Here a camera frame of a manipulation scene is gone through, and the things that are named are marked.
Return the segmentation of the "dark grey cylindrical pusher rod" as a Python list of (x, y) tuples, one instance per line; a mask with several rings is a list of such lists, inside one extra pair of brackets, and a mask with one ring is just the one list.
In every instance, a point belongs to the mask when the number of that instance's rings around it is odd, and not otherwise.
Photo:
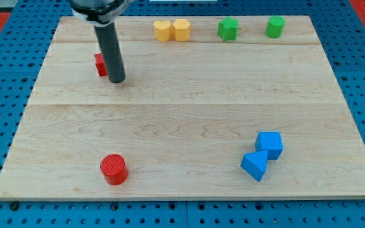
[(126, 76), (114, 23), (104, 27), (95, 27), (94, 30), (109, 81), (114, 84), (123, 82)]

